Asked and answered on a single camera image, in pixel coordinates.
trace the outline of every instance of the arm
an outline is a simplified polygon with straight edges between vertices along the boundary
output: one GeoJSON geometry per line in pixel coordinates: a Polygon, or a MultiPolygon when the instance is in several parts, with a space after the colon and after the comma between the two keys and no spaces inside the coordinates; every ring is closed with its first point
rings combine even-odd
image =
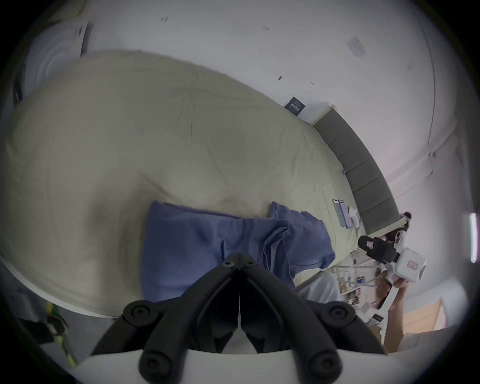
{"type": "MultiPolygon", "coordinates": [[[[398,279],[395,282],[398,293],[388,311],[388,323],[385,334],[384,348],[388,353],[396,352],[403,338],[403,302],[407,293],[407,282],[398,279]]],[[[382,277],[377,288],[377,297],[382,300],[390,291],[390,284],[382,277]]]]}

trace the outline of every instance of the label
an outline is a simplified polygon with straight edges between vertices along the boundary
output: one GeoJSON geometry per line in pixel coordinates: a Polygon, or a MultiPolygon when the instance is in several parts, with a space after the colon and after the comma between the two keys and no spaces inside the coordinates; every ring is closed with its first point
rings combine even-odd
{"type": "Polygon", "coordinates": [[[300,102],[296,97],[292,97],[292,99],[285,105],[285,108],[288,109],[291,113],[297,116],[302,109],[305,108],[305,105],[300,102]]]}
{"type": "Polygon", "coordinates": [[[412,260],[409,260],[407,263],[407,268],[413,269],[414,271],[416,271],[418,267],[419,265],[412,260]]]}

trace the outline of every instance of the screw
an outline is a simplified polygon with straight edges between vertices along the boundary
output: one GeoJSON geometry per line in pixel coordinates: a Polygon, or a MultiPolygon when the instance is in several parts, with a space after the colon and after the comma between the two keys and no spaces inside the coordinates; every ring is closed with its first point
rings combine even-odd
{"type": "Polygon", "coordinates": [[[150,309],[144,305],[138,305],[132,309],[132,317],[135,319],[146,317],[150,314],[150,309]]]}
{"type": "Polygon", "coordinates": [[[328,314],[335,320],[343,320],[348,316],[348,312],[342,307],[333,307],[328,314]]]}
{"type": "Polygon", "coordinates": [[[340,360],[337,354],[320,353],[310,360],[310,372],[321,378],[331,377],[338,371],[339,365],[340,360]]]}
{"type": "Polygon", "coordinates": [[[148,373],[168,376],[170,374],[170,359],[162,353],[147,352],[142,364],[148,373]]]}

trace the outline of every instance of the person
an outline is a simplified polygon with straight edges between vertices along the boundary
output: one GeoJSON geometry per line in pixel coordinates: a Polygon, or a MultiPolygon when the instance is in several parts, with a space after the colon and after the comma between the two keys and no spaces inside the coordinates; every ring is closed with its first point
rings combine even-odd
{"type": "MultiPolygon", "coordinates": [[[[390,283],[386,280],[384,271],[377,280],[377,300],[383,300],[391,289],[390,283]]],[[[388,310],[387,327],[384,340],[386,352],[395,353],[413,349],[420,345],[436,344],[443,348],[456,331],[456,326],[436,331],[411,334],[403,333],[404,303],[407,294],[408,282],[399,278],[394,283],[398,293],[388,310]]],[[[340,294],[338,281],[328,270],[321,271],[300,284],[294,290],[301,298],[328,303],[330,301],[344,301],[340,294]]]]}
{"type": "MultiPolygon", "coordinates": [[[[377,299],[383,300],[390,292],[390,283],[385,278],[386,272],[378,280],[377,299]]],[[[402,278],[394,282],[394,286],[398,288],[395,299],[388,310],[387,328],[385,333],[384,348],[388,353],[401,352],[407,349],[413,349],[420,345],[437,344],[444,347],[457,331],[457,326],[438,329],[421,333],[403,333],[403,316],[405,296],[407,294],[408,282],[402,278]]]]}

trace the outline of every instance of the cable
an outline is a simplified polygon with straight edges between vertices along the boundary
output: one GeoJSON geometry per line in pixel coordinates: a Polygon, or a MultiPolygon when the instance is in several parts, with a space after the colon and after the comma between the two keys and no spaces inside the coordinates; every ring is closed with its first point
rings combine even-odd
{"type": "Polygon", "coordinates": [[[430,147],[430,138],[432,136],[432,127],[433,127],[433,118],[435,116],[435,104],[436,104],[436,99],[437,99],[437,83],[435,80],[435,66],[433,65],[433,55],[432,55],[432,50],[430,48],[430,44],[428,43],[427,39],[427,34],[425,33],[425,30],[423,29],[420,19],[417,17],[415,14],[415,10],[412,10],[413,15],[417,19],[417,22],[419,23],[419,27],[423,33],[423,37],[425,38],[425,42],[427,43],[427,48],[428,48],[428,53],[430,55],[430,63],[432,64],[432,74],[433,74],[433,109],[432,109],[432,121],[430,122],[430,131],[428,133],[428,147],[430,149],[430,152],[428,153],[428,161],[430,162],[430,165],[432,166],[432,171],[430,172],[430,175],[427,176],[427,179],[432,175],[434,168],[433,168],[433,163],[432,160],[430,159],[430,156],[432,155],[432,148],[430,147]]]}

